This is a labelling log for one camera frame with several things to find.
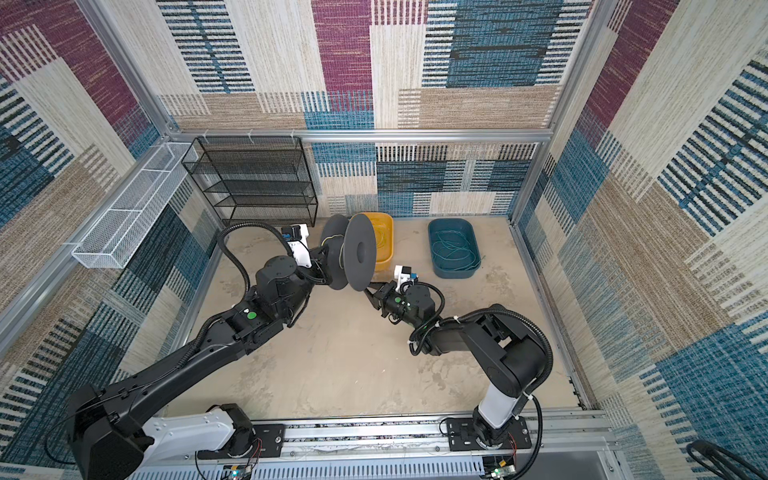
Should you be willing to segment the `dark grey cable spool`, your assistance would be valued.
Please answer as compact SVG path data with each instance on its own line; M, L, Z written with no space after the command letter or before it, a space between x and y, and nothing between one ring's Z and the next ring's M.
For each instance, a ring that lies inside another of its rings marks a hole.
M327 272L333 290L350 286L363 291L370 284L376 264L377 244L371 221L364 214L350 218L336 214L321 233L321 246L328 246Z

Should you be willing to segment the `yellow plastic tray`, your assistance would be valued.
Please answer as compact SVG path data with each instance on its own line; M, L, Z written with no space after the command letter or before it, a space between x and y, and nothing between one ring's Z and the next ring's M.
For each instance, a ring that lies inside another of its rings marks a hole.
M377 244L375 272L385 271L394 256L394 220L381 212L364 212L364 215L371 221Z

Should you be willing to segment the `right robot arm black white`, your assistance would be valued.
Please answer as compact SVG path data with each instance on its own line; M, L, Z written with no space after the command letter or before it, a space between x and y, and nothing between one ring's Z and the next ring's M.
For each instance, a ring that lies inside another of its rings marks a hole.
M382 317L412 328L411 355L469 352L488 378L472 418L464 424L456 420L450 436L482 449L531 445L528 437L518 440L514 432L523 428L521 413L553 368L553 349L541 328L500 304L445 316L445 295L421 281L374 282L364 293Z

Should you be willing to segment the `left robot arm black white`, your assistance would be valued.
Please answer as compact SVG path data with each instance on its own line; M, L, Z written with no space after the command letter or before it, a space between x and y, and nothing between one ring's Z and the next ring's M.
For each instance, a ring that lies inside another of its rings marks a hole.
M241 299L209 317L185 345L149 367L102 390L90 385L69 400L63 422L74 463L85 479L126 479L152 460L202 452L250 457L260 441L248 415L236 404L203 414L161 418L170 401L217 370L259 349L292 327L306 309L312 289L343 278L344 234L326 233L308 248L301 230L256 221L274 235L284 254L269 259L254 276L226 245L235 226L223 230L217 246L244 279Z

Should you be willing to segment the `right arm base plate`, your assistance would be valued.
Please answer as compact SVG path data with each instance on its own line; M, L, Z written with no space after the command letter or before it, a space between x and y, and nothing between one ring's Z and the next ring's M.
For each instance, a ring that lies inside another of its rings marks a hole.
M481 418L446 417L438 424L439 432L448 439L449 450L514 450L533 446L530 430L523 417L512 417L500 429L480 432Z

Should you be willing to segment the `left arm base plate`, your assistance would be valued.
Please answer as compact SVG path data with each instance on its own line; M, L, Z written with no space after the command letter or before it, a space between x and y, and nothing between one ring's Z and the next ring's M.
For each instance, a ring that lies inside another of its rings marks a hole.
M199 451L197 458L232 459L242 462L256 458L277 458L282 452L285 430L285 424L275 423L238 428L221 449Z

